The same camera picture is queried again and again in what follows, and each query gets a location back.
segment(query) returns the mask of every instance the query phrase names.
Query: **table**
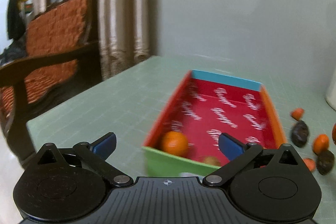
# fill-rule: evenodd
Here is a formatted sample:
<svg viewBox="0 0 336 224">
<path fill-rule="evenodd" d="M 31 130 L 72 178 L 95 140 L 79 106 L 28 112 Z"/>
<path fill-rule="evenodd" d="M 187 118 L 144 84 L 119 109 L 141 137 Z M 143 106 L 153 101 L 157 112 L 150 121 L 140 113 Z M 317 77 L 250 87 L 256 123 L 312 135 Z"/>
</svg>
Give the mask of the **table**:
<svg viewBox="0 0 336 224">
<path fill-rule="evenodd" d="M 53 142 L 72 147 L 80 141 L 92 142 L 111 131 L 117 136 L 117 148 L 107 162 L 136 178 L 146 175 L 141 150 L 147 132 L 167 99 L 189 69 L 234 75 L 263 83 L 289 136 L 294 120 L 289 113 L 305 109 L 304 121 L 310 128 L 309 143 L 298 148 L 302 157 L 315 158 L 311 150 L 314 138 L 322 133 L 331 138 L 336 112 L 324 100 L 324 94 L 306 90 L 267 69 L 238 66 L 229 60 L 196 57 L 152 57 L 101 84 L 73 97 L 27 123 L 35 148 Z M 336 154 L 336 145 L 330 143 Z M 322 189 L 322 201 L 315 220 L 320 224 L 336 222 L 336 168 L 326 176 L 314 176 Z"/>
</svg>

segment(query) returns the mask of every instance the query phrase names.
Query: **orange piece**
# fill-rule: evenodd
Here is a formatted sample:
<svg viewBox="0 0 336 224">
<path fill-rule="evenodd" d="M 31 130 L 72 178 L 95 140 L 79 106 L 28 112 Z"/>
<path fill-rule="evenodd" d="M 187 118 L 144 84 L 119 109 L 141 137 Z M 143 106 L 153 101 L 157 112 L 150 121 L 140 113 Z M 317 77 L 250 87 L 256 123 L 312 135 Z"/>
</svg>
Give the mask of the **orange piece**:
<svg viewBox="0 0 336 224">
<path fill-rule="evenodd" d="M 295 120 L 299 121 L 299 120 L 301 120 L 301 118 L 302 118 L 302 116 L 303 116 L 304 113 L 305 113 L 304 109 L 298 107 L 298 108 L 295 108 L 295 109 L 291 112 L 291 116 L 292 116 Z"/>
<path fill-rule="evenodd" d="M 313 152 L 318 155 L 329 148 L 329 138 L 326 134 L 318 135 L 313 142 Z"/>
<path fill-rule="evenodd" d="M 179 157 L 185 157 L 188 153 L 188 140 L 180 132 L 167 132 L 161 140 L 161 150 Z"/>
<path fill-rule="evenodd" d="M 336 144 L 336 124 L 333 127 L 332 138 L 333 138 L 334 144 Z"/>
<path fill-rule="evenodd" d="M 316 163 L 313 159 L 305 158 L 303 159 L 304 163 L 307 165 L 309 171 L 314 172 L 316 169 Z"/>
<path fill-rule="evenodd" d="M 220 166 L 220 167 L 222 166 L 221 162 L 216 157 L 211 157 L 211 156 L 204 157 L 202 162 L 204 164 L 210 164 L 210 165 L 215 165 L 215 166 Z"/>
</svg>

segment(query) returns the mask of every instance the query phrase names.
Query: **hanging clothes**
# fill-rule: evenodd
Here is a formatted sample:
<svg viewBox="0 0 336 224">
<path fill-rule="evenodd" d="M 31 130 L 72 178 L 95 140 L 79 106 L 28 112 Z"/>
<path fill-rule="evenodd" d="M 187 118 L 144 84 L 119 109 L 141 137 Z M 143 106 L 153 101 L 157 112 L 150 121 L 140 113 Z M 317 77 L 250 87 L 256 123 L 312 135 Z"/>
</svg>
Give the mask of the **hanging clothes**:
<svg viewBox="0 0 336 224">
<path fill-rule="evenodd" d="M 3 53 L 0 54 L 0 67 L 24 57 L 27 57 L 25 33 L 19 40 L 14 40 L 4 49 Z"/>
<path fill-rule="evenodd" d="M 20 16 L 20 0 L 9 0 L 7 8 L 8 39 L 19 40 L 26 31 L 26 25 Z"/>
</svg>

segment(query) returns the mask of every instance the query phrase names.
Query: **crosshair marking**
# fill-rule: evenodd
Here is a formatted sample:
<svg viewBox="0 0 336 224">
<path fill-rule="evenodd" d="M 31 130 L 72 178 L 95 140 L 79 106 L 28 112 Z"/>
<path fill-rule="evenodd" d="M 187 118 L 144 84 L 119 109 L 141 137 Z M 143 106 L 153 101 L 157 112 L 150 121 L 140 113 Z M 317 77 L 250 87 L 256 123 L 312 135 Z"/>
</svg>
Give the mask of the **crosshair marking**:
<svg viewBox="0 0 336 224">
<path fill-rule="evenodd" d="M 170 184 L 172 184 L 172 183 L 174 183 L 174 182 L 172 182 L 171 180 L 167 179 L 167 180 L 165 180 L 163 183 L 166 184 L 166 185 L 168 186 L 168 185 L 170 185 Z"/>
</svg>

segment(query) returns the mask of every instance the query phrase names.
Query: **blue gripper pad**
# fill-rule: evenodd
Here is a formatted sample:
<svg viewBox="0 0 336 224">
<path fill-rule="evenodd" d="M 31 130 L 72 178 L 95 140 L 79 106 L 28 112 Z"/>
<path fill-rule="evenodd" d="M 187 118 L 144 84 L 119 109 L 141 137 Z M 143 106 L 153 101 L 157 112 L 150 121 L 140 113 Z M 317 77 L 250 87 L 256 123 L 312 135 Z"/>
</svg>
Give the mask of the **blue gripper pad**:
<svg viewBox="0 0 336 224">
<path fill-rule="evenodd" d="M 109 132 L 102 138 L 91 144 L 91 151 L 101 159 L 106 160 L 117 147 L 117 137 L 114 133 Z"/>
<path fill-rule="evenodd" d="M 220 151 L 230 161 L 244 153 L 245 149 L 242 145 L 244 144 L 240 144 L 238 140 L 234 141 L 234 138 L 230 138 L 230 135 L 226 133 L 222 133 L 218 139 L 218 147 Z"/>
</svg>

